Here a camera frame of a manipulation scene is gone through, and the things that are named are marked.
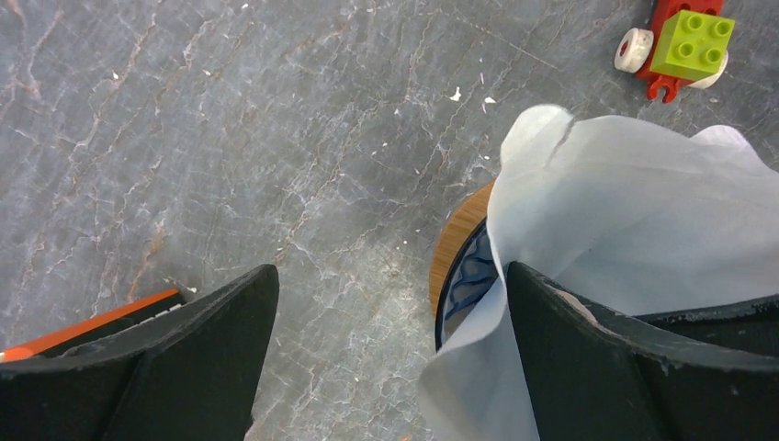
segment green lego block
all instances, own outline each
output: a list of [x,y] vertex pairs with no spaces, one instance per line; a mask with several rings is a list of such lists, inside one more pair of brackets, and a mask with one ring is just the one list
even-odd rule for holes
[[736,20],[682,10],[662,25],[650,70],[698,81],[717,73]]

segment white wheel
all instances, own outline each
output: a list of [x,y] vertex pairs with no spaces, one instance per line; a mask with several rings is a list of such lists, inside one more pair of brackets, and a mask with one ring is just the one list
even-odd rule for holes
[[695,89],[707,89],[711,87],[714,83],[717,82],[720,76],[722,76],[722,73],[725,72],[725,67],[728,65],[728,51],[725,51],[725,57],[722,59],[722,64],[719,65],[719,70],[717,73],[708,76],[704,78],[703,80],[698,80],[690,85],[690,87],[693,87]]
[[647,62],[652,51],[655,34],[651,30],[632,28],[616,47],[614,67],[622,72],[635,74]]

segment wooden coaster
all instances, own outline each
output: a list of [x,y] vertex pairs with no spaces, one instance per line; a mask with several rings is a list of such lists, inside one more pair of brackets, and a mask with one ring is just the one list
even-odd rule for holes
[[465,201],[446,222],[441,231],[441,237],[435,245],[433,263],[430,265],[430,306],[433,308],[433,316],[438,309],[438,299],[444,288],[449,267],[455,262],[457,252],[470,234],[487,217],[487,202],[492,192],[492,181],[482,187]]

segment lego toy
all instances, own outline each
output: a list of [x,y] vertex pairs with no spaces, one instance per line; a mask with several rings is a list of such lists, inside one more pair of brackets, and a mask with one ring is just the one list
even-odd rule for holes
[[632,28],[619,43],[614,67],[647,81],[647,97],[679,89],[706,89],[728,65],[727,46],[735,21],[719,13],[725,0],[658,0],[649,29]]

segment orange strip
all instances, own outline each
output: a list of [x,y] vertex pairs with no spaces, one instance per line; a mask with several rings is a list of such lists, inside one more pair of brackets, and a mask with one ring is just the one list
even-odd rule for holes
[[56,345],[64,343],[78,335],[88,333],[89,331],[92,331],[95,328],[103,326],[108,322],[113,322],[116,319],[120,319],[125,315],[140,310],[141,308],[145,308],[162,299],[167,299],[168,297],[171,297],[177,293],[178,293],[178,289],[168,289],[167,291],[161,292],[159,294],[154,294],[153,296],[135,301],[129,305],[116,308],[113,311],[108,311],[105,314],[101,314],[91,319],[84,320],[83,322],[74,324],[73,326],[69,326],[65,329],[57,331],[56,333],[44,335],[41,338],[38,338],[36,340],[26,342],[19,346],[11,347],[7,349],[5,352],[0,353],[0,355],[2,355],[0,356],[0,361],[16,361],[16,360],[23,360],[25,358],[30,358],[31,356],[39,354],[45,351],[46,349],[49,349],[50,347],[54,347]]

